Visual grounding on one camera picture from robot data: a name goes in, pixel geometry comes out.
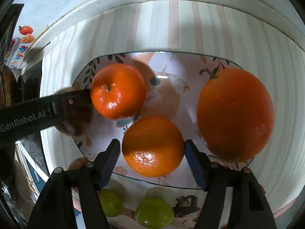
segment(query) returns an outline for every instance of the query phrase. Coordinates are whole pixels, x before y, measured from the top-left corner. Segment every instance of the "white plate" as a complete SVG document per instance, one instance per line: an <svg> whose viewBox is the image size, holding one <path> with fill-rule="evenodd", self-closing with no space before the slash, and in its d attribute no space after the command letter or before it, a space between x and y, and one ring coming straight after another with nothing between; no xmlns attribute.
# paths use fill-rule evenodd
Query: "white plate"
<svg viewBox="0 0 305 229"><path fill-rule="evenodd" d="M214 157L201 138L196 122L196 106L199 93L210 79L208 68L216 73L220 68L240 68L235 63L214 56L181 52L132 52L98 57L92 60L75 79L73 86L79 89L91 87L95 73L106 65L123 62L137 68L145 79L147 95L139 114L130 119L113 121L104 118L96 110L92 124L86 133L73 137L83 155L93 161L104 151L113 138L122 142L125 131L139 117L161 116L171 120L181 131L184 140L192 139L199 151L205 152L211 161L217 161L232 169L241 169L251 161L229 164ZM132 170L122 154L114 172L133 179L158 185L197 188L196 182L184 157L178 168L163 177L144 177Z"/></svg>

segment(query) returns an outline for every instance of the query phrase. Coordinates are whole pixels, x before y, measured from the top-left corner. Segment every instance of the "black cat illustration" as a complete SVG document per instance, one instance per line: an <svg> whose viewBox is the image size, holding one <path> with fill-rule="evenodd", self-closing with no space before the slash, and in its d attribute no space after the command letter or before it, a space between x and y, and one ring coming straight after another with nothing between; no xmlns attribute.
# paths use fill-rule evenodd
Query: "black cat illustration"
<svg viewBox="0 0 305 229"><path fill-rule="evenodd" d="M177 204L173 207L174 216L176 218L183 218L188 214L200 210L200 208L197 207L197 197L194 195L181 196L176 200Z"/></svg>

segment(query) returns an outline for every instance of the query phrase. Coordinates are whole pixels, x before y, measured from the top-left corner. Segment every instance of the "orange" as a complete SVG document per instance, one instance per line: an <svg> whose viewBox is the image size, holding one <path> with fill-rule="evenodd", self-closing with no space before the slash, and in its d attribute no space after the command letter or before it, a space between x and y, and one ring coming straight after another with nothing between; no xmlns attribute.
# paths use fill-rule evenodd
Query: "orange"
<svg viewBox="0 0 305 229"><path fill-rule="evenodd" d="M146 117L135 122L122 142L125 161L146 177L174 171L184 156L184 140L178 127L167 119Z"/></svg>
<svg viewBox="0 0 305 229"><path fill-rule="evenodd" d="M258 154L271 136L273 103L254 75L224 69L200 92L197 124L215 156L228 162L246 161Z"/></svg>
<svg viewBox="0 0 305 229"><path fill-rule="evenodd" d="M140 111L145 97L145 81L132 66L111 64L94 76L91 100L95 109L108 119L135 115Z"/></svg>

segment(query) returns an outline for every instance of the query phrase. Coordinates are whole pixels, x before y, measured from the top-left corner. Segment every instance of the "orange fruit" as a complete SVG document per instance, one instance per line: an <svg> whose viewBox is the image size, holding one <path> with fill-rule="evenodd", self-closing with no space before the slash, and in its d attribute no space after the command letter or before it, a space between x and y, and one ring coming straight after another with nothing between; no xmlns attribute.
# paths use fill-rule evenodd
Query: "orange fruit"
<svg viewBox="0 0 305 229"><path fill-rule="evenodd" d="M197 124L208 149L228 162L254 157L267 144L274 108L265 86L241 69L221 70L203 86Z"/></svg>
<svg viewBox="0 0 305 229"><path fill-rule="evenodd" d="M108 119L135 115L140 111L145 97L145 81L132 66L111 64L94 76L91 100L95 109Z"/></svg>
<svg viewBox="0 0 305 229"><path fill-rule="evenodd" d="M122 153L134 171L146 177L161 177L181 163L184 140L178 127L169 120L146 117L125 132Z"/></svg>

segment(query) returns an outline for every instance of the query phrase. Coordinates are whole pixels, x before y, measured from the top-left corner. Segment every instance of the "plate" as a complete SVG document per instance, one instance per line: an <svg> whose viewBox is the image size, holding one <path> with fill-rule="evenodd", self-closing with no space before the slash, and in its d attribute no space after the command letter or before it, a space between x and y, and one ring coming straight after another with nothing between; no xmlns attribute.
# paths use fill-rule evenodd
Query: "plate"
<svg viewBox="0 0 305 229"><path fill-rule="evenodd" d="M93 121L84 135L73 137L82 154L93 161L104 151L113 138L122 142L124 133L138 119L160 116L171 120L181 131L184 140L192 139L199 151L206 153L211 161L231 169L240 170L251 160L242 163L226 163L217 159L205 146L197 122L196 106L200 90L210 80L209 73L218 67L241 68L237 64L215 56L183 52L130 52L95 58L80 72L73 87L91 87L94 75L112 63L124 63L139 70L147 86L147 95L141 111L120 121L104 118L94 110ZM196 182L184 157L178 168L163 177L144 177L132 170L120 154L114 172L132 179L162 186L197 189Z"/></svg>

